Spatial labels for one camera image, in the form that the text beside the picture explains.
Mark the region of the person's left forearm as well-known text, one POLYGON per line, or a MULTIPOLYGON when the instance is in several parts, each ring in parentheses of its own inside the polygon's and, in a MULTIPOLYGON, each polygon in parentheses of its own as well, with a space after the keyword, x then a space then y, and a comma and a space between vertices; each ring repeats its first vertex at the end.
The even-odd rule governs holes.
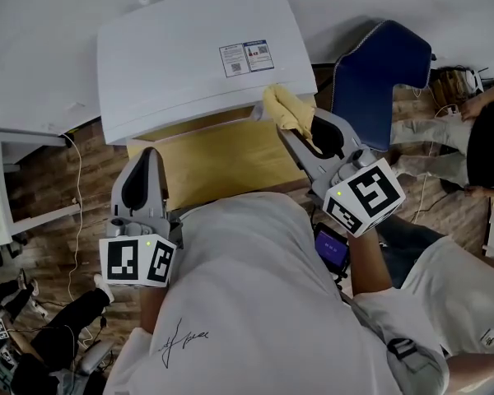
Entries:
POLYGON ((154 333, 156 321, 168 288, 142 287, 140 297, 140 327, 149 334, 154 333))

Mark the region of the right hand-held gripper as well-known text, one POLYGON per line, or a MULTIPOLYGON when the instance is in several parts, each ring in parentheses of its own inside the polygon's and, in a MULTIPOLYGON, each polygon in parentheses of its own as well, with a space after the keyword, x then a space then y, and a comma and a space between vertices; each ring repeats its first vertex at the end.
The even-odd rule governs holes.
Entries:
POLYGON ((356 151, 359 140, 345 119, 316 110, 310 133, 308 140, 296 129, 277 128, 289 155, 313 183, 322 210, 350 235, 365 234, 404 202, 405 193, 388 162, 368 149, 356 151), (334 166, 334 157, 347 159, 334 166))

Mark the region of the grey office chair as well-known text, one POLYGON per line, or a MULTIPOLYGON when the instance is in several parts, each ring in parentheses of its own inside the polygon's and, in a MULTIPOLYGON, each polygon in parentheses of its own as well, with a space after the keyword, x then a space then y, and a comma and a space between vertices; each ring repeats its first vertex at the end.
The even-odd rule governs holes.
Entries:
POLYGON ((78 362, 77 372, 83 376, 91 375, 111 352, 112 341, 96 341, 83 354, 78 362))

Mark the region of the white appliance box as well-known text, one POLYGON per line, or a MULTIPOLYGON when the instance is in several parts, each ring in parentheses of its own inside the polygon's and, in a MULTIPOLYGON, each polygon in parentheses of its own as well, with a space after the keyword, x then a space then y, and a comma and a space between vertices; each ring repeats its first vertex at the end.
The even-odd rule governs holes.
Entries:
POLYGON ((287 0, 165 0, 100 28, 97 79, 105 141, 257 104, 281 84, 317 91, 287 0))

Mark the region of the yellow cloth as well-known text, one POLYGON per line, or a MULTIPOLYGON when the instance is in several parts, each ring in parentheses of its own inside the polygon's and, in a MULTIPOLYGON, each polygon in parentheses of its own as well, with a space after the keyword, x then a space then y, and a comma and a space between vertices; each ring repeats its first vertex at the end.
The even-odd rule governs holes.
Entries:
POLYGON ((274 84, 263 92, 263 107, 281 130, 296 130, 315 150, 311 132, 316 102, 313 96, 304 100, 292 94, 284 86, 274 84))

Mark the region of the person's white shirt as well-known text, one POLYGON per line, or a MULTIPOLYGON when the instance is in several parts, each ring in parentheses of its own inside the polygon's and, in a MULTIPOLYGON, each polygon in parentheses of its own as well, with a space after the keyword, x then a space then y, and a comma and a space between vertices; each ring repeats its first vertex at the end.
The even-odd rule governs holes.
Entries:
POLYGON ((132 331, 103 395, 444 395, 421 303, 394 287, 341 295, 288 196, 222 199, 182 222, 154 333, 132 331))

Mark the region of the blue chair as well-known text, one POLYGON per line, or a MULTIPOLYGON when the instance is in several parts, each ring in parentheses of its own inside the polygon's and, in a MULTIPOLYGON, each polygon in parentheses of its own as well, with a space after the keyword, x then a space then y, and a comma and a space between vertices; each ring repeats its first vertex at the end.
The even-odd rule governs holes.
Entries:
POLYGON ((419 35, 396 21, 377 23, 335 63, 331 112, 345 119, 362 143, 387 151, 394 88, 425 88, 431 60, 431 46, 419 35))

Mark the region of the white router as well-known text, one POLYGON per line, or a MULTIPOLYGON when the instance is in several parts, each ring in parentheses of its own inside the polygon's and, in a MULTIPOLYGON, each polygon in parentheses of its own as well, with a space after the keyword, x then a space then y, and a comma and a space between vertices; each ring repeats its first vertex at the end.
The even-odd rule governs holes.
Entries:
POLYGON ((468 92, 470 94, 478 94, 484 92, 482 79, 479 76, 478 71, 467 69, 465 71, 465 81, 467 83, 468 92))

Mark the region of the person's right forearm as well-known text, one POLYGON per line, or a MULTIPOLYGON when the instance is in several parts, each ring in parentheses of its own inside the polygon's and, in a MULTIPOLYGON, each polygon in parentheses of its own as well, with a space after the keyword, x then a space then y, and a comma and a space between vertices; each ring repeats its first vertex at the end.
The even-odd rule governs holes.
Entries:
POLYGON ((354 296, 378 293, 393 287, 375 229, 355 237, 347 235, 354 296))

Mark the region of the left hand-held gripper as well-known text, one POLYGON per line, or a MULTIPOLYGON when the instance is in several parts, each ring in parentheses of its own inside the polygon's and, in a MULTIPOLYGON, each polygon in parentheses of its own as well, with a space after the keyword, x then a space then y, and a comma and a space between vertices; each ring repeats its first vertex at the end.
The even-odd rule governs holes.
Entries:
MULTIPOLYGON (((167 181, 161 154, 149 146, 134 156, 115 180, 112 216, 165 215, 167 181)), ((106 283, 166 288, 176 253, 183 248, 182 224, 166 218, 113 217, 99 240, 106 283)))

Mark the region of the black device with purple screen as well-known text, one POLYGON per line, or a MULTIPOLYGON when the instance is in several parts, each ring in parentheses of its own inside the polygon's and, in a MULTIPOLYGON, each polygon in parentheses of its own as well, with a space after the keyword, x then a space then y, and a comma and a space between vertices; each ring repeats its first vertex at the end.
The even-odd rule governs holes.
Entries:
POLYGON ((345 272, 349 263, 347 239, 324 223, 314 227, 315 250, 333 273, 345 272))

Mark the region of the brown cardboard box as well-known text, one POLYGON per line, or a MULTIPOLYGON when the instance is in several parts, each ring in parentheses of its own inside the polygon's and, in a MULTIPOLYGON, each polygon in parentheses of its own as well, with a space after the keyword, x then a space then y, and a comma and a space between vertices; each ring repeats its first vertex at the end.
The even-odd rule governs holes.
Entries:
POLYGON ((470 96, 466 70, 462 68, 431 69, 428 86, 437 108, 461 105, 470 96))

